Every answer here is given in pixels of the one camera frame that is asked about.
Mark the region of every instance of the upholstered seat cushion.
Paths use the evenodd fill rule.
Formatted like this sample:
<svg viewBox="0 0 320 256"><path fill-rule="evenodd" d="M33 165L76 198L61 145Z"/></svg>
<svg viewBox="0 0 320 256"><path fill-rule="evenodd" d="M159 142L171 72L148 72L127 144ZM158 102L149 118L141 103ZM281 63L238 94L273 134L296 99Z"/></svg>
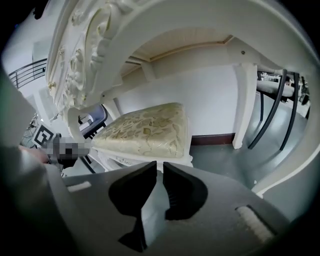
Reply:
<svg viewBox="0 0 320 256"><path fill-rule="evenodd" d="M183 105L167 103L122 115L103 128L91 143L97 150L182 158L186 134L187 116Z"/></svg>

